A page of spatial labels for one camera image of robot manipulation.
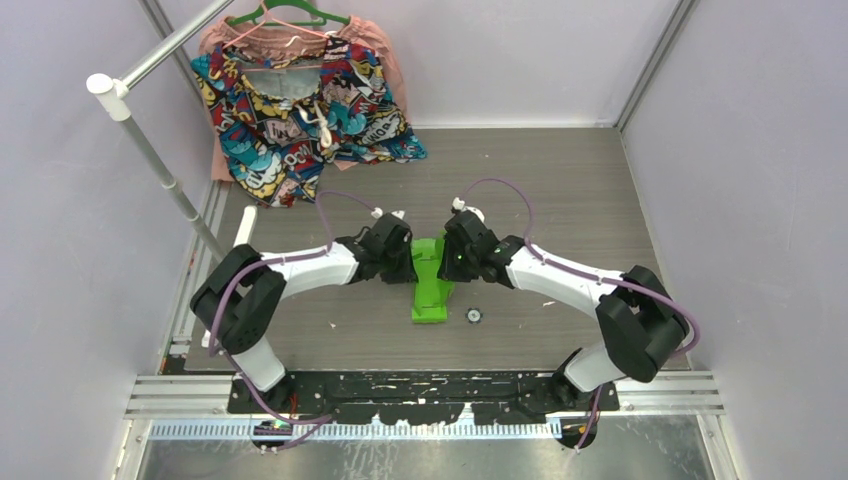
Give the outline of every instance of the green hanger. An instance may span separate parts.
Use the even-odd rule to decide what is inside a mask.
[[[306,12],[309,12],[312,15],[315,15],[316,17],[321,17],[321,20],[317,20],[317,21],[314,21],[314,22],[299,22],[299,23],[293,23],[292,25],[321,26],[321,25],[326,25],[327,20],[332,20],[334,22],[339,22],[339,23],[342,23],[342,24],[345,24],[345,25],[350,23],[349,17],[348,18],[340,17],[338,15],[333,15],[332,13],[322,12],[321,10],[318,10],[317,8],[315,8],[311,3],[309,3],[306,0],[264,0],[264,3],[265,3],[265,8],[267,8],[268,10],[271,10],[274,7],[295,7],[295,8],[299,8],[301,10],[304,10]],[[248,13],[247,15],[244,15],[244,16],[241,16],[241,17],[238,17],[238,18],[234,18],[234,19],[230,20],[228,23],[230,25],[238,25],[239,23],[250,22],[250,21],[253,21],[253,23],[256,23],[256,19],[261,17],[264,13],[265,13],[265,10],[262,9],[262,4],[260,3],[259,7],[257,7],[256,10],[253,11],[253,13]],[[268,22],[265,25],[271,26],[271,25],[278,25],[278,24],[276,22]]]

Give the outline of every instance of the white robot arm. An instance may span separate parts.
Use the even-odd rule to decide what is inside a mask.
[[[402,215],[385,214],[357,237],[341,237],[324,248],[287,254],[259,254],[235,247],[192,298],[191,308],[209,330],[232,279],[248,265],[263,265],[241,281],[249,291],[234,293],[223,308],[218,342],[244,374],[267,392],[286,370],[265,338],[280,300],[326,285],[346,285],[380,274],[386,283],[416,281],[411,230]],[[629,272],[600,270],[530,248],[523,239],[498,239],[479,210],[454,212],[445,224],[443,280],[482,278],[517,290],[539,292],[595,318],[603,341],[574,352],[554,373],[555,394],[564,403],[585,399],[598,386],[624,377],[651,381],[688,333],[688,324],[650,297],[616,285],[592,281],[557,268],[566,265],[599,278],[621,278],[667,295],[656,275],[643,267]]]
[[[598,321],[603,341],[574,352],[554,374],[563,401],[624,377],[650,382],[686,338],[689,325],[675,311],[652,297],[600,281],[621,279],[624,285],[667,297],[659,278],[647,268],[635,266],[620,272],[581,265],[537,246],[531,248],[516,236],[498,239],[477,209],[455,205],[453,211],[445,224],[440,278],[457,282],[482,278],[538,292]]]

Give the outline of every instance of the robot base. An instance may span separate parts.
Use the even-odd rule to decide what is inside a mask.
[[[588,411],[591,395],[565,401],[556,395],[553,372],[537,371],[312,371],[289,372],[283,387],[296,405],[280,403],[282,413],[303,418],[333,415],[337,423],[364,425],[375,415],[387,425],[399,420],[411,425],[457,421],[470,408],[477,425],[544,423],[545,414]],[[601,411],[618,410],[613,384],[599,399]],[[233,382],[227,408],[232,414],[262,414],[240,380]]]

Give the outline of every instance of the white wall panel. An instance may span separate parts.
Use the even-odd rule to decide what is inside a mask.
[[[205,0],[161,3],[179,24]],[[228,12],[241,15],[257,4],[237,0]],[[318,5],[373,20],[389,34],[416,125],[609,126],[676,0],[318,0]],[[280,18],[300,18],[286,17],[285,9],[275,9],[275,15],[278,10]],[[194,42],[189,53],[196,49]]]
[[[85,88],[158,42],[136,2],[13,2],[0,40],[0,478],[105,479],[191,229]],[[212,135],[173,63],[127,98],[199,201]]]
[[[700,2],[625,132],[752,479],[848,472],[848,5]]]

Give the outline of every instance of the colorful printed shirt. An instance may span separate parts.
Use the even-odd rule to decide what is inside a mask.
[[[306,66],[319,61],[320,82],[312,94],[274,96],[256,88],[243,71]],[[268,206],[314,201],[318,177],[334,159],[360,163],[406,162],[427,152],[392,101],[374,52],[328,37],[323,54],[274,63],[218,46],[191,62],[227,157],[230,173],[250,195]],[[289,75],[279,76],[284,83]],[[304,120],[300,109],[307,112]],[[319,109],[332,135],[322,148]]]

